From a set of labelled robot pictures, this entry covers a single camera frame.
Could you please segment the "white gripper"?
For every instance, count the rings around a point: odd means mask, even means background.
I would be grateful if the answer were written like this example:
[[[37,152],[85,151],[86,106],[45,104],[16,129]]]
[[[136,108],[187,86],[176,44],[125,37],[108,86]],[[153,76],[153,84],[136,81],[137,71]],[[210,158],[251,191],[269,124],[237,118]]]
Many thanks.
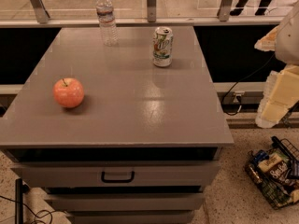
[[[278,60],[288,63],[280,72],[270,72],[255,119],[258,127],[272,128],[299,101],[299,2],[254,48],[275,51]]]

